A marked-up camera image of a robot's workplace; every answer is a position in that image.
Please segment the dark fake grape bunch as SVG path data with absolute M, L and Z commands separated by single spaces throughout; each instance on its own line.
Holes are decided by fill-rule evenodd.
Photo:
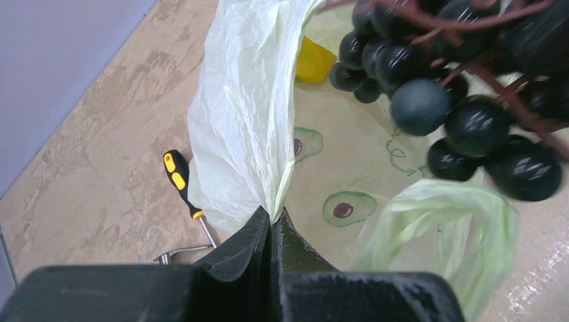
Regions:
M 363 104 L 385 96 L 395 127 L 444 136 L 431 175 L 482 168 L 511 199 L 537 202 L 564 182 L 568 147 L 567 1 L 355 1 L 329 79 Z

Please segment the light green plastic bag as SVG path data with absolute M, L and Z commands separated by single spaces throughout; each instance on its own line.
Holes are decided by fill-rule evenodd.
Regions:
M 371 104 L 327 78 L 296 80 L 306 36 L 339 60 L 355 1 L 220 1 L 187 123 L 188 200 L 229 238 L 258 208 L 342 272 L 427 272 L 478 321 L 510 275 L 520 216 L 479 168 L 465 182 L 426 166 L 444 136 L 399 131 L 385 96 Z

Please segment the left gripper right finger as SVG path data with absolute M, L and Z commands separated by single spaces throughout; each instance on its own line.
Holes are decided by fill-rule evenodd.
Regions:
M 464 321 L 450 285 L 427 272 L 342 272 L 295 229 L 271 227 L 273 321 Z

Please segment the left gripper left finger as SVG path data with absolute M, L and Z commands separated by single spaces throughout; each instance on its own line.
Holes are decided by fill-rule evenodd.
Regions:
M 46 266 L 30 273 L 2 321 L 263 321 L 270 219 L 246 224 L 194 264 Z

